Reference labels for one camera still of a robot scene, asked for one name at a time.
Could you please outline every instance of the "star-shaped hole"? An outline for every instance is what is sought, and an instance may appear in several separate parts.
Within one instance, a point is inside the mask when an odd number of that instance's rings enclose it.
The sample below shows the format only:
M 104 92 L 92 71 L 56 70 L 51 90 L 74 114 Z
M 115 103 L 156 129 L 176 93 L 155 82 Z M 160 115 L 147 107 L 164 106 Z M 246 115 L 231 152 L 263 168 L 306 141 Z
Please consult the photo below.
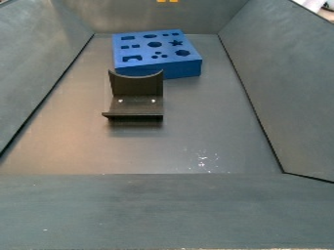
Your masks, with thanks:
M 170 43 L 172 44 L 172 46 L 183 45 L 183 41 L 178 41 L 178 40 L 174 40 Z

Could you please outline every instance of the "shape sorter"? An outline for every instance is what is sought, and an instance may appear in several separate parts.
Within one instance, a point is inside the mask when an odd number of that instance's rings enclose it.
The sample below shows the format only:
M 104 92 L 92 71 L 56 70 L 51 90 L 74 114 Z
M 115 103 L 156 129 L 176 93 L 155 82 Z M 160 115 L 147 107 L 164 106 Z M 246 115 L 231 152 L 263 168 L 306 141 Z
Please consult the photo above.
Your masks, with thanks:
M 180 29 L 112 34 L 115 71 L 164 79 L 199 76 L 202 57 Z

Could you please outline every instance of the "hexagonal hole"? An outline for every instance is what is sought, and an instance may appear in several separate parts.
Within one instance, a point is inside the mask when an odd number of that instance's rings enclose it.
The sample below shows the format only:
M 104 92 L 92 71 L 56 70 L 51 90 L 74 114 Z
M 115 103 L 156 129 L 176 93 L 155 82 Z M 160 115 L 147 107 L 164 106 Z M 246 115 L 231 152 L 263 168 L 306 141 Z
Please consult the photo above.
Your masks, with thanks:
M 152 47 L 152 48 L 158 48 L 158 47 L 162 46 L 162 43 L 160 43 L 160 42 L 150 42 L 147 45 L 148 45 L 150 47 Z
M 154 34 L 147 34 L 147 35 L 144 35 L 143 37 L 144 37 L 144 38 L 154 38 L 154 37 L 156 37 L 156 35 L 154 35 Z
M 175 52 L 175 54 L 180 57 L 187 57 L 191 54 L 191 52 L 186 50 L 179 50 Z

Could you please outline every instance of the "gray surface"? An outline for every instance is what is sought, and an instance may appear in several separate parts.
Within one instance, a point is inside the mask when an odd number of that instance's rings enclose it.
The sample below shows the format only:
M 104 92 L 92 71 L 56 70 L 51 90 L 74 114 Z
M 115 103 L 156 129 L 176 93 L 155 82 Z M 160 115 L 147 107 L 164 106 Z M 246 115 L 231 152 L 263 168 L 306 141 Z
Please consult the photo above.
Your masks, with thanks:
M 0 174 L 281 173 L 217 35 L 202 76 L 164 81 L 162 126 L 114 126 L 111 39 L 95 37 L 0 160 Z
M 251 0 L 219 35 L 286 172 L 334 181 L 331 23 Z
M 3 176 L 1 248 L 334 248 L 333 193 L 286 175 Z
M 66 0 L 96 33 L 182 28 L 217 34 L 249 0 Z
M 21 0 L 0 7 L 0 34 L 1 151 L 92 32 L 62 1 Z

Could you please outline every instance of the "gray metal wall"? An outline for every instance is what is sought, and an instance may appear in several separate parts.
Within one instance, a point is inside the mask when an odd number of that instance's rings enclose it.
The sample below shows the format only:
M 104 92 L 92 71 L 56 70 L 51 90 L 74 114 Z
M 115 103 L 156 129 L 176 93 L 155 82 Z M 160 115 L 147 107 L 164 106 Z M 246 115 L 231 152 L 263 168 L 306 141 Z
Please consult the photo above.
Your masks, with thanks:
M 219 32 L 286 172 L 334 181 L 334 26 L 250 0 Z
M 96 33 L 182 28 L 218 33 L 249 0 L 66 0 Z
M 0 7 L 0 34 L 1 151 L 92 31 L 64 7 L 63 1 L 20 0 Z

